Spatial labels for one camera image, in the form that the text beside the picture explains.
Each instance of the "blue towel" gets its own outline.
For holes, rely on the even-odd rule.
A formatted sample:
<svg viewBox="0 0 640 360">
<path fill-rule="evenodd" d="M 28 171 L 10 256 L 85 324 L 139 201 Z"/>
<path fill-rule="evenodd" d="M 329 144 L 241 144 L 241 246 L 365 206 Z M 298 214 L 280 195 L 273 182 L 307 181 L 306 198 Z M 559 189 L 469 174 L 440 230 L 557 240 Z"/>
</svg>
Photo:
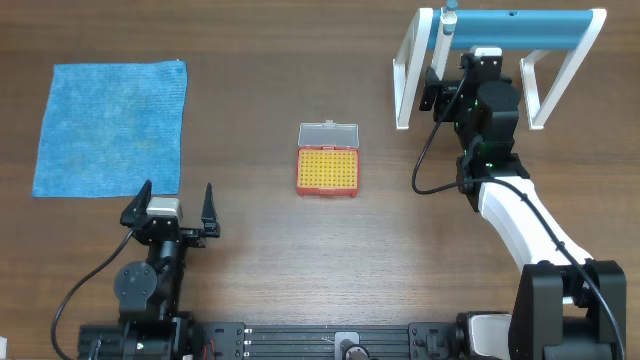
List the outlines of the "blue towel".
<svg viewBox="0 0 640 360">
<path fill-rule="evenodd" d="M 183 61 L 55 65 L 33 196 L 176 194 L 186 91 Z"/>
</svg>

